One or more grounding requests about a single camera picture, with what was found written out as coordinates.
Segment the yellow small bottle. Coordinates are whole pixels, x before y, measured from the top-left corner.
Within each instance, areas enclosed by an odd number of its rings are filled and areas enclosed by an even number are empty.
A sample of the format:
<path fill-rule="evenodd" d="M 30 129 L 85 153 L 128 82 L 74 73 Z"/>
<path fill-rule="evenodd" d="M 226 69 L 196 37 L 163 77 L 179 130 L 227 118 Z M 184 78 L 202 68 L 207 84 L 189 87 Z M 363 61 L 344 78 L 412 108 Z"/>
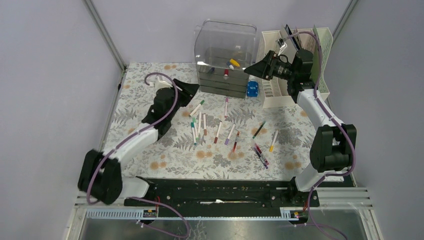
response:
<path fill-rule="evenodd" d="M 240 67 L 241 65 L 235 60 L 235 59 L 233 59 L 233 58 L 231 58 L 230 60 L 229 60 L 229 62 L 230 62 L 230 64 L 231 65 L 233 65 L 234 67 Z"/>

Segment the blue cap small bottle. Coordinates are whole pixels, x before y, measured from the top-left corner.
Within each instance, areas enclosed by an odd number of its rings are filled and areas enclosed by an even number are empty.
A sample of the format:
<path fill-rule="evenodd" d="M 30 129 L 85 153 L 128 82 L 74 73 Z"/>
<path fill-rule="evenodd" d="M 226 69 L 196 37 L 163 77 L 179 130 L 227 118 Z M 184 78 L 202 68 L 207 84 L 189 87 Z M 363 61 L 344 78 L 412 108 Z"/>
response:
<path fill-rule="evenodd" d="M 230 62 L 227 62 L 226 63 L 226 65 L 229 67 L 229 69 L 231 69 L 231 70 L 234 70 L 235 68 L 234 68 L 234 66 L 230 63 Z"/>

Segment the pink cap white marker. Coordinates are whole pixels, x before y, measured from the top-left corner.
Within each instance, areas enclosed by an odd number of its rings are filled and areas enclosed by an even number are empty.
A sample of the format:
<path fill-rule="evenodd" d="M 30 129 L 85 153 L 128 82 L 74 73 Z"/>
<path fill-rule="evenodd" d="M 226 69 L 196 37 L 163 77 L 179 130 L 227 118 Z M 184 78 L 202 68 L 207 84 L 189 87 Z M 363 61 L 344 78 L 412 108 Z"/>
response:
<path fill-rule="evenodd" d="M 229 97 L 226 96 L 225 98 L 225 105 L 224 105 L 224 118 L 228 118 L 228 103 L 229 103 Z"/>

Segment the clear acrylic drawer organizer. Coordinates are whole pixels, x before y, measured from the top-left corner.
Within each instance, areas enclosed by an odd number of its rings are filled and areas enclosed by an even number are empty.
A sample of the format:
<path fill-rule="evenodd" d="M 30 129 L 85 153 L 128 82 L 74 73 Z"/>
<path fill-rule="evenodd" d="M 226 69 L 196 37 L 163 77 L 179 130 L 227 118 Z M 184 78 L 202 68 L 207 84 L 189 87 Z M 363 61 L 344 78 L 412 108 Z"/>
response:
<path fill-rule="evenodd" d="M 202 92 L 245 98 L 249 75 L 244 69 L 253 62 L 257 28 L 252 24 L 206 19 L 195 30 L 194 62 Z M 229 69 L 236 60 L 240 67 Z M 228 78 L 224 79 L 224 70 Z"/>

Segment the purple cap white marker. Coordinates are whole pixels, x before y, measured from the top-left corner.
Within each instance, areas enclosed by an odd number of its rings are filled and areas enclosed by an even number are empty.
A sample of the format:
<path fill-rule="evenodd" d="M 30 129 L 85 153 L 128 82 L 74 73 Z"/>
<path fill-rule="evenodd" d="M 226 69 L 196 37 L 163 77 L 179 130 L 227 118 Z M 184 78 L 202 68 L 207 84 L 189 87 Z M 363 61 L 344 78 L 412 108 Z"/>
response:
<path fill-rule="evenodd" d="M 225 140 L 225 142 L 224 142 L 224 144 L 225 144 L 225 145 L 228 145 L 228 144 L 229 144 L 229 142 L 230 142 L 230 138 L 231 138 L 231 136 L 232 136 L 232 134 L 233 134 L 233 132 L 234 132 L 235 126 L 236 126 L 236 124 L 235 124 L 235 123 L 233 123 L 233 124 L 232 124 L 232 126 L 231 126 L 231 128 L 230 128 L 230 131 L 229 131 L 229 133 L 228 133 L 228 135 L 227 135 L 227 138 L 226 138 L 226 140 Z"/>

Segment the red gel pen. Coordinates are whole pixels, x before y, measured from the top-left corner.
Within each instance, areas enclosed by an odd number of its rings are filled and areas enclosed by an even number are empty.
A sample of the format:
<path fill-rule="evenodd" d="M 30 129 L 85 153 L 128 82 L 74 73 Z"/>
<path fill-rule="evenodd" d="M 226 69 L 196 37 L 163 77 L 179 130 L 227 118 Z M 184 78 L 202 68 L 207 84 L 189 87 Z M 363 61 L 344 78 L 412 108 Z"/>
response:
<path fill-rule="evenodd" d="M 237 131 L 237 134 L 236 134 L 236 137 L 235 137 L 235 140 L 234 140 L 234 144 L 233 144 L 233 147 L 232 147 L 232 150 L 231 150 L 232 153 L 235 153 L 235 151 L 236 151 L 236 147 L 237 147 L 237 143 L 239 141 L 239 137 L 240 137 L 240 131 Z"/>

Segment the pink gel pen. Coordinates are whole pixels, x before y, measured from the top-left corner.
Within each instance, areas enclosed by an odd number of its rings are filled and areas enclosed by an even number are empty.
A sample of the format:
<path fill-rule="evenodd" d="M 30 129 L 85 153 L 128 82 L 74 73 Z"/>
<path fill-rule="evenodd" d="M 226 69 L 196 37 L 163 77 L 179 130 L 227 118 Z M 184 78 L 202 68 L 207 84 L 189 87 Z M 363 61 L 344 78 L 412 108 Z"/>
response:
<path fill-rule="evenodd" d="M 259 146 L 256 143 L 254 143 L 254 146 L 255 146 L 256 150 L 259 152 L 259 154 L 260 154 L 261 158 L 263 159 L 263 161 L 265 162 L 265 164 L 268 166 L 270 163 L 266 159 L 265 155 L 262 153 L 262 151 L 259 148 Z"/>

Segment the dark purple gel pen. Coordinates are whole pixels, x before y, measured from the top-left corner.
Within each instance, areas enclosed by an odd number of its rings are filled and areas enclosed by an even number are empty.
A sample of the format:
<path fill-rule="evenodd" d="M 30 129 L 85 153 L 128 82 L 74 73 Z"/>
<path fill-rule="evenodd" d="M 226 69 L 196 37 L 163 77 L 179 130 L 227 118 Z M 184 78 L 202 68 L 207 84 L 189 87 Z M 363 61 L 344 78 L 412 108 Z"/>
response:
<path fill-rule="evenodd" d="M 268 169 L 268 165 L 266 164 L 266 162 L 264 161 L 264 159 L 262 158 L 262 155 L 254 148 L 253 151 L 255 152 L 255 154 L 258 156 L 259 160 L 261 161 L 261 163 L 263 164 L 263 166 Z"/>

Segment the beige notebook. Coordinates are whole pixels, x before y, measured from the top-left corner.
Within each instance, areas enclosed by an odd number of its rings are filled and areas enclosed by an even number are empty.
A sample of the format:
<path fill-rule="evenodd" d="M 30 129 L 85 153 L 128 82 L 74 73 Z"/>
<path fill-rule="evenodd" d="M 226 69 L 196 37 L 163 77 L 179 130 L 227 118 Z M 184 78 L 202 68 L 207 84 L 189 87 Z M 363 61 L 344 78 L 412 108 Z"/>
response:
<path fill-rule="evenodd" d="M 282 29 L 280 30 L 281 38 L 285 40 L 284 41 L 285 48 L 281 52 L 281 54 L 284 55 L 285 57 L 283 56 L 282 59 L 287 60 L 289 63 L 293 62 L 296 52 L 301 49 L 301 46 L 297 39 L 298 36 L 294 36 L 292 38 L 287 39 L 287 37 L 289 35 L 292 35 L 293 33 L 294 33 L 294 30 L 291 30 L 287 24 L 284 25 Z"/>

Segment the pink clipboard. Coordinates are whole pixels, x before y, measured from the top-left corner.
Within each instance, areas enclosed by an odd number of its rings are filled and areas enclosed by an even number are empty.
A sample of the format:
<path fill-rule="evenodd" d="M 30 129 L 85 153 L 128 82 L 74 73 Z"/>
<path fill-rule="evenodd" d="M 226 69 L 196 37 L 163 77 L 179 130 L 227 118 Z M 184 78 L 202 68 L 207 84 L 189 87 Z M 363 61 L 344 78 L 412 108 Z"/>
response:
<path fill-rule="evenodd" d="M 308 50 L 310 52 L 314 52 L 316 48 L 316 40 L 315 38 L 307 33 L 299 34 L 296 39 L 299 41 L 299 46 L 302 49 Z"/>

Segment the green clipboard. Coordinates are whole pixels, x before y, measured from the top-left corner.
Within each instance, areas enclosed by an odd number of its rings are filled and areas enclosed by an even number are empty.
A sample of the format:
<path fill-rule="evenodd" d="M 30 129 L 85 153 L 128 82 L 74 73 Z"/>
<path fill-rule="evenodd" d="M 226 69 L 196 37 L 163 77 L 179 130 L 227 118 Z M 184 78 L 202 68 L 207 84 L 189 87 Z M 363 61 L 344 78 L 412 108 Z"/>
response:
<path fill-rule="evenodd" d="M 320 76 L 320 81 L 319 81 L 317 90 L 321 94 L 329 94 L 330 91 L 328 90 L 328 87 L 324 80 L 324 71 L 325 71 L 327 61 L 328 61 L 331 48 L 333 45 L 333 35 L 328 27 L 316 27 L 314 25 L 312 28 L 312 31 L 319 39 L 321 50 L 322 50 L 321 51 L 322 52 L 321 76 Z M 311 78 L 314 83 L 316 83 L 318 79 L 318 73 L 319 73 L 318 63 L 319 63 L 319 53 L 318 53 L 318 47 L 316 46 L 314 51 L 313 66 L 311 69 Z"/>

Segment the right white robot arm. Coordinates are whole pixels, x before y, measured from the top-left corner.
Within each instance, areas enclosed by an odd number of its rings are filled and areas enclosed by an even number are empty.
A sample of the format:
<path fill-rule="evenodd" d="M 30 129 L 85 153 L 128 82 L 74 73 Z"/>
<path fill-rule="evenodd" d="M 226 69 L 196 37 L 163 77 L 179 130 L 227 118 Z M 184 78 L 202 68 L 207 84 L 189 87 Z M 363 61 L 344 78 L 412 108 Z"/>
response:
<path fill-rule="evenodd" d="M 306 192 L 316 188 L 326 177 L 344 177 L 353 171 L 357 130 L 337 118 L 322 99 L 318 82 L 311 79 L 313 53 L 301 49 L 292 62 L 283 58 L 284 55 L 270 50 L 244 72 L 267 81 L 274 77 L 287 80 L 287 92 L 306 112 L 316 130 L 309 152 L 310 164 L 294 177 L 295 187 L 286 193 L 287 201 L 299 206 L 307 199 Z"/>

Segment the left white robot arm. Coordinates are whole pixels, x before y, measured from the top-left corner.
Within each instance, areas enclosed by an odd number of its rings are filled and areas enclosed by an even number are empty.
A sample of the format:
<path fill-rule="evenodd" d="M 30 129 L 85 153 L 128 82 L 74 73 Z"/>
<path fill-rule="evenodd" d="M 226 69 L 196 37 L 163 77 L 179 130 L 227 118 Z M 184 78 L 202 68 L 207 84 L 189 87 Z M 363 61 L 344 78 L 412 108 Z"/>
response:
<path fill-rule="evenodd" d="M 77 187 L 90 197 L 110 205 L 119 198 L 152 204 L 155 192 L 141 177 L 124 177 L 123 168 L 145 148 L 160 140 L 171 128 L 172 119 L 186 107 L 199 90 L 199 84 L 174 79 L 171 86 L 157 89 L 152 105 L 141 124 L 110 150 L 92 149 L 85 155 Z"/>

